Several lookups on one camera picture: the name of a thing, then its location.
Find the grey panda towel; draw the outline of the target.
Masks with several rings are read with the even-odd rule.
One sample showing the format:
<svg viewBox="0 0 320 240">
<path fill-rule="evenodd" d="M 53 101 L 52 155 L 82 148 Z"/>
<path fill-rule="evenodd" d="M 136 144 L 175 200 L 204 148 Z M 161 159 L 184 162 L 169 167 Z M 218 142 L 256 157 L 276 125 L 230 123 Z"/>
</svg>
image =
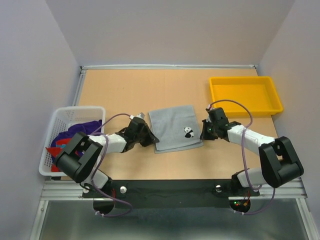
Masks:
<svg viewBox="0 0 320 240">
<path fill-rule="evenodd" d="M 192 105 L 153 110 L 148 115 L 151 130 L 159 140 L 155 144 L 156 154 L 185 151 L 204 145 Z"/>
</svg>

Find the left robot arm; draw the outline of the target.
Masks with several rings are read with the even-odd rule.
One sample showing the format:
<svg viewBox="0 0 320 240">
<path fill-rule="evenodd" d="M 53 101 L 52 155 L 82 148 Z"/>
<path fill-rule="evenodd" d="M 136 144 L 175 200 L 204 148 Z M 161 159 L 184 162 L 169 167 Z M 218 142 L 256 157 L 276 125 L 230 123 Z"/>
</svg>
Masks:
<svg viewBox="0 0 320 240">
<path fill-rule="evenodd" d="M 133 117 L 129 125 L 110 135 L 76 133 L 54 157 L 54 165 L 77 184 L 94 187 L 95 193 L 106 197 L 111 193 L 110 177 L 99 170 L 106 154 L 125 153 L 136 144 L 147 147 L 159 143 L 148 124 Z"/>
</svg>

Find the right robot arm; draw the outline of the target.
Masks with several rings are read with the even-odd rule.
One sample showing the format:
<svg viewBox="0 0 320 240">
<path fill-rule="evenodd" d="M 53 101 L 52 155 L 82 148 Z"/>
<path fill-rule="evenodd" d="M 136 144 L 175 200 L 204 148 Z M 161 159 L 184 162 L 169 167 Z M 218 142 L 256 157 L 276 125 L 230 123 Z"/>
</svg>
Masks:
<svg viewBox="0 0 320 240">
<path fill-rule="evenodd" d="M 230 122 L 221 107 L 207 108 L 208 118 L 204 119 L 201 140 L 223 139 L 241 146 L 244 170 L 232 175 L 231 192 L 242 195 L 248 188 L 269 185 L 276 189 L 304 174 L 304 167 L 289 138 L 265 136 L 237 121 Z M 245 149 L 256 154 L 260 167 L 248 168 Z"/>
</svg>

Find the purple towel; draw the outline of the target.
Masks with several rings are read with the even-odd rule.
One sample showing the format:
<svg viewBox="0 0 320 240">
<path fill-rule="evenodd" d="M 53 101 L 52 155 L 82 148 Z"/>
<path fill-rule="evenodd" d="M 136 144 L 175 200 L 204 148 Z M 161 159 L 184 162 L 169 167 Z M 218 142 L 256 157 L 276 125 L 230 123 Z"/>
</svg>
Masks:
<svg viewBox="0 0 320 240">
<path fill-rule="evenodd" d="M 85 133 L 86 135 L 90 135 L 101 125 L 102 125 L 101 119 L 74 124 L 70 126 L 68 130 L 59 132 L 58 135 L 52 140 L 50 147 L 64 148 L 76 133 L 82 132 L 82 133 Z"/>
</svg>

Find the yellow plastic tray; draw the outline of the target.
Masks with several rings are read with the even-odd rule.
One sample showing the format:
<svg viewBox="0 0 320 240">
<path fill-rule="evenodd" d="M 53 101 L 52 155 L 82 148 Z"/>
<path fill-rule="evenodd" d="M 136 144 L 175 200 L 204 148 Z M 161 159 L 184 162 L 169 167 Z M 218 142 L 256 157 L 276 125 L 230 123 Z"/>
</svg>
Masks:
<svg viewBox="0 0 320 240">
<path fill-rule="evenodd" d="M 269 76 L 230 76 L 209 79 L 210 93 L 215 108 L 223 108 L 227 117 L 247 117 L 244 105 L 254 117 L 273 116 L 284 108 Z"/>
</svg>

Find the white plastic basket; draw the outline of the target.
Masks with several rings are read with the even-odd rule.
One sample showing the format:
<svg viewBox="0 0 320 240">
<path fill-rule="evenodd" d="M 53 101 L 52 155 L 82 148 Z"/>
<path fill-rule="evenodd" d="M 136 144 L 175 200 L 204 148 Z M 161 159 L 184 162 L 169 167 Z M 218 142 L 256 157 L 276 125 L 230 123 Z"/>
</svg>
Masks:
<svg viewBox="0 0 320 240">
<path fill-rule="evenodd" d="M 52 115 L 47 129 L 38 171 L 45 177 L 65 177 L 63 172 L 52 172 L 52 157 L 46 150 L 59 133 L 65 132 L 69 127 L 91 121 L 106 119 L 106 110 L 101 106 L 68 106 L 58 108 Z"/>
</svg>

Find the red blue patterned towel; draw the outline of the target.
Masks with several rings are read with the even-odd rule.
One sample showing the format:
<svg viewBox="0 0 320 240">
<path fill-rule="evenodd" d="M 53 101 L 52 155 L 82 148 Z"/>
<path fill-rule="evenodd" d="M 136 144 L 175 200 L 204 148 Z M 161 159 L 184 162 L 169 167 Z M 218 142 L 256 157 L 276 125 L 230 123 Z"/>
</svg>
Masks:
<svg viewBox="0 0 320 240">
<path fill-rule="evenodd" d="M 51 172 L 57 173 L 60 172 L 58 167 L 55 165 L 55 159 L 59 155 L 59 153 L 62 151 L 62 149 L 69 143 L 71 139 L 65 138 L 60 139 L 55 143 L 55 146 L 46 147 L 46 151 L 51 155 L 52 160 L 52 166 L 51 166 Z"/>
</svg>

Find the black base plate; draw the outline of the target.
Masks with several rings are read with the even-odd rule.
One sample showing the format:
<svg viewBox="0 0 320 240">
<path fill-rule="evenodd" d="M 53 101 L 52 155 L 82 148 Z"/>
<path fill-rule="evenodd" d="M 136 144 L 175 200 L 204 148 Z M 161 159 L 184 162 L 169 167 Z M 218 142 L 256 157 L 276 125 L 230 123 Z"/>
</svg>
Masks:
<svg viewBox="0 0 320 240">
<path fill-rule="evenodd" d="M 106 209 L 228 208 L 230 198 L 258 197 L 232 179 L 109 180 L 102 191 L 119 202 L 107 202 L 89 183 L 82 183 L 82 196 L 93 198 L 94 207 Z"/>
</svg>

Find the aluminium back rail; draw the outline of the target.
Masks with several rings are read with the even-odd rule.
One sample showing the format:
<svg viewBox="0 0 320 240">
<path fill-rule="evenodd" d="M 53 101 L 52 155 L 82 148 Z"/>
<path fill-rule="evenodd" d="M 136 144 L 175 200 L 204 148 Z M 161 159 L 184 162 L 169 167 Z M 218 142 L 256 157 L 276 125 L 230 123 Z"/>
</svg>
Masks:
<svg viewBox="0 0 320 240">
<path fill-rule="evenodd" d="M 256 69 L 254 64 L 108 64 L 81 66 L 82 70 Z"/>
</svg>

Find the aluminium rail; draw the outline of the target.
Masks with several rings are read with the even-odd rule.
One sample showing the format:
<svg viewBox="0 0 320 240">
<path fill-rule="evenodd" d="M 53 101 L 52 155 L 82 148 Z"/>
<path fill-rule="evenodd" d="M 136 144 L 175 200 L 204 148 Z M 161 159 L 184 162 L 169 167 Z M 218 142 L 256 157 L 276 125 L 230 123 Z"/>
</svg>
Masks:
<svg viewBox="0 0 320 240">
<path fill-rule="evenodd" d="M 254 64 L 108 64 L 81 66 L 82 70 L 256 69 Z"/>
<path fill-rule="evenodd" d="M 308 197 L 301 178 L 297 178 L 275 190 L 275 199 L 306 199 Z M 40 200 L 76 201 L 89 200 L 83 196 L 83 189 L 71 180 L 46 180 Z"/>
</svg>

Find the aluminium front rail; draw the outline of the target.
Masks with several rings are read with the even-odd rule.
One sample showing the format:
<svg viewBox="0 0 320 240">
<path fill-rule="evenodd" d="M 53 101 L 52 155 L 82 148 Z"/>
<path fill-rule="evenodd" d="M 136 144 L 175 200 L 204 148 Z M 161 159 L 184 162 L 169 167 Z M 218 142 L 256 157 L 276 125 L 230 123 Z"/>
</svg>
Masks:
<svg viewBox="0 0 320 240">
<path fill-rule="evenodd" d="M 297 178 L 275 190 L 275 199 L 306 199 L 308 197 L 301 178 Z M 46 180 L 40 200 L 76 201 L 89 200 L 83 196 L 83 189 L 71 180 Z"/>
</svg>

